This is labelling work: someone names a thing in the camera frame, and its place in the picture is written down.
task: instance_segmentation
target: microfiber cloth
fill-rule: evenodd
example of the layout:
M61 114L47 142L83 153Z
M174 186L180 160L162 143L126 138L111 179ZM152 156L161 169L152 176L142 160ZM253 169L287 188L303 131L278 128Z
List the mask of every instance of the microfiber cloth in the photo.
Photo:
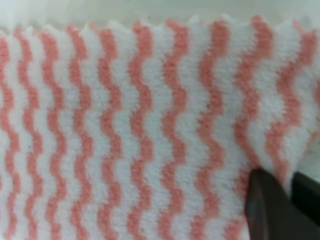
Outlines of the microfiber cloth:
M319 132L320 34L223 17L0 32L4 240L249 240Z

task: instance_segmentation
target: black plastic object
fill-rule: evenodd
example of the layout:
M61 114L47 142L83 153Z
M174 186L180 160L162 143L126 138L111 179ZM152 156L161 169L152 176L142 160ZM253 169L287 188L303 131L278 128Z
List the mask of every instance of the black plastic object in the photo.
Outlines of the black plastic object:
M296 173L292 181L292 202L320 226L320 184L302 173Z
M264 170L250 174L245 203L250 240L320 240L320 228L288 199Z

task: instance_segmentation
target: pink and white fabric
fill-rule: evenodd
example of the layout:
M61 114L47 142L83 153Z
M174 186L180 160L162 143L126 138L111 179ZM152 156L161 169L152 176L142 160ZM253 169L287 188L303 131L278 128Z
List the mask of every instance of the pink and white fabric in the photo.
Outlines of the pink and white fabric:
M4 240L249 240L248 174L290 191L320 33L260 17L0 32Z

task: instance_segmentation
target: white stripe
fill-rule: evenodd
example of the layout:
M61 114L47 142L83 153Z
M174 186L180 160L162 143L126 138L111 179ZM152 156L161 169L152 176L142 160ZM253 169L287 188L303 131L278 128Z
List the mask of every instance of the white stripe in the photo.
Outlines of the white stripe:
M117 24L110 23L114 40L117 43L118 58L111 64L111 72L115 84L121 91L122 109L114 116L114 129L121 137L123 156L117 161L114 170L116 180L121 185L121 205L112 213L112 223L119 233L119 239L132 239L128 233L127 219L131 208L139 199L139 191L131 180L131 165L139 153L139 143L132 135L130 119L132 112L138 108L137 89L130 84L128 63L136 52L136 38L131 30Z
M187 93L186 110L176 123L176 132L185 143L185 164L176 171L176 181L184 195L183 213L177 215L172 223L176 239L188 239L196 214L204 210L204 197L196 189L198 172L201 166L208 164L208 146L198 135L199 120L206 112L209 93L199 82L199 63L204 52L211 47L211 30L197 17L187 24L189 30L188 54L178 64L179 83Z
M235 180L241 170L248 169L247 157L238 146L234 136L234 124L242 113L243 95L234 86L235 74L241 62L241 54L253 49L254 31L249 25L237 24L226 19L230 31L228 53L215 65L215 79L223 97L223 115L215 121L213 137L224 148L224 166L211 178L212 186L220 200L218 218L213 218L206 226L206 235L212 239L224 239L224 230L230 220L237 219L243 211L243 199L235 192Z
M19 151L14 155L14 171L19 174L20 193L16 195L14 203L14 213L16 215L15 238L23 238L28 235L28 219L24 214L25 203L28 194L31 192L33 183L27 172L27 154L31 150L32 138L26 131L23 122L24 108L28 106L28 97L23 85L19 80L19 61L22 59L22 50L20 42L13 37L8 36L8 48L10 51L10 62L6 81L13 94L13 109L9 113L9 122L13 130L18 134Z
M66 140L66 153L61 160L61 176L66 180L66 197L59 202L55 220L61 224L61 239L75 240L75 226L70 223L71 208L80 194L80 183L75 178L75 160L81 152L81 141L74 132L74 110L79 108L79 90L70 82L69 64L75 56L75 48L65 31L49 28L55 38L59 61L55 61L53 71L55 81L63 89L64 109L59 112L59 127Z
M317 49L311 65L303 66L294 79L293 91L301 102L301 122L294 126L292 131L283 139L283 157L289 162L289 175L285 187L289 191L291 179L297 169L299 161L302 160L308 141L319 127L319 105L315 101L315 94L320 79L320 34L317 32Z
M84 84L91 90L91 109L85 115L85 128L93 140L93 156L86 164L86 173L92 187L92 202L88 204L82 215L83 225L89 232L89 239L103 239L98 228L97 213L102 203L108 199L108 186L102 176L102 162L110 151L107 136L101 131L101 115L108 108L109 96L99 79L99 59L104 56L99 36L88 26L81 31L86 45L87 58L81 63L81 75Z
M34 216L38 222L38 238L50 238L50 224L45 214L49 198L56 192L56 181L50 173L50 158L56 149L56 138L49 130L48 111L54 106L51 89L44 83L42 63L46 56L41 40L28 32L33 61L29 65L29 79L36 87L39 109L34 112L34 126L42 137L43 152L37 159L37 171L43 179L42 196L35 202Z
M151 187L151 207L141 218L140 226L147 239L159 240L158 218L170 202L168 190L162 185L163 167L172 159L171 144L162 131L163 113L171 108L172 94L164 83L163 62L174 42L171 30L164 25L150 27L153 36L152 57L143 64L143 79L152 93L152 110L146 115L144 126L153 146L153 160L145 165L144 177Z
M282 119L284 101L277 91L279 71L288 64L288 60L297 57L300 46L300 34L291 22L279 25L274 31L273 55L260 62L254 73L254 84L260 95L259 118L248 127L248 137L263 169L275 174L273 160L266 152L266 133L276 120Z

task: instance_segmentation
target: wavy stripe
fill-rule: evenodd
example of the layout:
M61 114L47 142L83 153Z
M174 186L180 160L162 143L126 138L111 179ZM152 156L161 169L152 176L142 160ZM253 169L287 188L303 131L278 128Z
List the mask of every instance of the wavy stripe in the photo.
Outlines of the wavy stripe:
M17 216L14 212L14 205L17 194L20 192L20 176L15 170L15 154L20 150L19 136L10 125L9 113L14 108L14 96L10 87L6 84L5 66L10 61L9 47L5 39L0 39L0 88L3 93L3 108L0 111L0 124L9 138L9 149L5 152L5 170L12 178L12 191L10 192L6 208L9 214L9 224L4 233L4 238L10 240L15 234L17 226Z
M170 203L168 210L162 212L158 219L158 230L160 236L165 240L173 240L171 232L172 221L176 214L183 211L183 191L176 186L176 170L179 165L186 162L186 145L176 134L176 123L180 113L185 111L187 94L179 84L178 64L185 54L188 53L188 29L180 26L172 20L167 21L167 26L174 32L174 45L171 54L166 54L163 64L164 82L172 90L173 103L162 118L162 131L164 136L171 142L173 161L164 166L162 170L162 184L168 189Z
M36 88L30 84L28 76L28 66L29 63L33 60L30 44L19 30L14 33L14 36L19 40L22 49L23 59L19 62L18 65L18 74L21 84L27 90L27 98L29 104L23 113L23 124L26 130L32 136L33 149L27 155L27 171L32 178L33 192L28 196L26 200L24 214L28 219L28 239L37 239L38 225L36 219L33 216L33 209L37 198L42 195L43 191L43 179L37 172L37 159L43 151L43 141L41 135L35 130L34 126L34 114L35 110L39 108L39 97Z
M137 38L138 52L128 64L128 73L131 83L138 91L139 108L132 112L130 127L133 135L139 141L139 157L134 159L131 165L131 180L139 190L138 203L132 206L127 219L128 231L136 240L146 239L140 228L140 220L143 211L150 208L151 188L145 183L144 172L147 162L153 159L153 144L144 129L144 121L147 112L152 109L152 93L147 85L143 83L143 63L152 55L153 36L148 27L142 26L139 22L133 26Z
M208 164L200 168L196 175L195 186L203 196L204 210L197 214L191 224L190 237L205 239L206 223L219 214L219 196L212 192L211 175L224 164L224 149L212 137L215 118L223 113L222 93L215 85L214 66L228 50L229 30L223 21L217 21L211 28L211 48L203 54L199 63L199 81L209 93L207 111L202 112L197 133L209 149Z
M234 136L237 144L243 149L251 168L261 165L260 159L250 143L248 130L250 122L258 117L260 96L255 88L253 78L261 60L269 58L273 50L273 30L261 17L252 19L255 31L256 45L253 51L241 56L238 72L234 76L235 86L242 92L242 115L234 124Z
M101 84L108 91L109 109L102 113L100 118L101 131L110 139L110 154L105 157L102 164L102 176L104 182L108 185L108 200L98 211L97 222L105 239L118 239L117 232L113 229L111 222L111 214L115 207L121 203L122 192L119 182L115 180L114 167L122 153L121 138L116 134L113 126L115 113L122 109L121 92L119 87L112 80L110 69L111 62L117 58L117 45L111 30L95 30L98 32L100 42L104 51L104 57L99 59L98 71Z
M64 109L64 92L57 84L54 73L54 62L59 58L57 42L48 33L42 33L40 39L45 52L45 60L42 63L43 79L51 90L54 99L53 108L49 109L47 122L49 130L54 134L56 149L50 157L50 173L56 182L55 195L52 196L46 206L45 218L50 223L50 238L61 239L61 225L55 221L58 204L66 197L66 180L60 173L60 165L63 156L66 154L67 143L64 133L59 127L59 112Z
M74 163L75 177L81 183L80 196L72 206L70 222L76 228L77 239L88 239L88 232L82 224L82 212L84 207L92 199L92 186L86 177L86 163L93 155L93 139L84 126L86 111L91 107L90 87L82 82L80 61L87 58L86 45L79 32L72 26L66 30L70 35L75 48L75 57L69 65L70 81L79 89L80 108L74 110L73 130L81 138L82 153L76 156Z
M301 102L297 97L293 87L296 76L305 65L312 64L316 53L317 36L316 32L302 33L300 41L300 51L295 61L289 61L286 66L281 67L278 72L276 89L284 101L284 113L281 120L270 125L270 130L266 132L265 149L270 155L275 173L284 183L289 170L289 160L282 157L282 147L285 135L301 122Z

